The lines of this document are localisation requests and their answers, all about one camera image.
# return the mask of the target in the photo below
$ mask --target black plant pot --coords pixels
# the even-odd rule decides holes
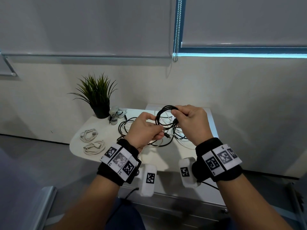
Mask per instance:
[[[105,119],[109,117],[110,103],[101,104],[98,106],[91,105],[96,117],[98,119]]]

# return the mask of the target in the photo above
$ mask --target left hand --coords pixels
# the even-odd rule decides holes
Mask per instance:
[[[139,153],[152,140],[159,140],[164,137],[163,126],[147,122],[155,120],[156,117],[147,112],[142,112],[131,124],[125,139],[135,147]]]

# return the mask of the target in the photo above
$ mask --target wristband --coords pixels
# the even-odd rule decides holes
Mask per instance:
[[[230,181],[242,174],[240,158],[228,144],[218,138],[211,138],[196,147],[197,161],[192,165],[193,175],[204,181],[212,178],[214,182]]]
[[[113,144],[100,161],[97,174],[119,186],[122,186],[124,182],[131,184],[141,165],[138,150],[125,139],[120,139]]]

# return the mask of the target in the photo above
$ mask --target table surface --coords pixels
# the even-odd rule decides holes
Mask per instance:
[[[204,108],[204,109],[208,115],[209,125],[212,134],[214,137],[218,137],[211,111],[209,108]],[[151,114],[155,114],[155,111],[153,110],[127,109],[126,116],[128,119],[132,117],[137,117],[144,111]],[[118,132],[118,125],[120,122],[124,120],[125,120],[124,118],[118,119],[118,123],[116,125],[111,125],[109,124],[108,118],[98,119],[96,116],[91,116],[71,139],[69,145],[70,151],[76,156],[100,162],[100,158],[102,157],[102,155],[106,152],[106,150],[109,147],[112,146],[112,144],[116,143],[117,138],[120,137],[120,134]],[[79,137],[83,131],[92,128],[96,129],[98,132],[97,137],[92,142],[103,140],[106,144],[106,149],[97,155],[86,155],[83,152],[83,147],[88,143],[82,142]],[[164,137],[163,139],[164,139],[163,144],[169,141],[169,139],[167,139],[166,137]],[[181,146],[174,139],[169,145],[165,147],[154,147],[151,145],[146,146],[143,149],[142,153],[139,155],[139,159],[142,161],[142,163],[148,163],[157,166],[158,171],[178,172],[179,171],[178,162],[180,159],[187,157],[196,158],[195,146],[190,141],[183,142],[183,144],[186,147],[192,148],[193,150]]]

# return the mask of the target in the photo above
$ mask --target hand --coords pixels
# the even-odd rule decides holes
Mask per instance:
[[[155,120],[156,117],[147,112],[143,112],[131,124],[125,139],[134,146],[139,153],[150,141],[159,140],[164,137],[163,126],[146,122],[147,119]]]
[[[203,108],[191,105],[176,107],[178,110],[172,110],[171,113],[179,121],[179,125],[186,138],[195,146],[213,138],[207,113]]]

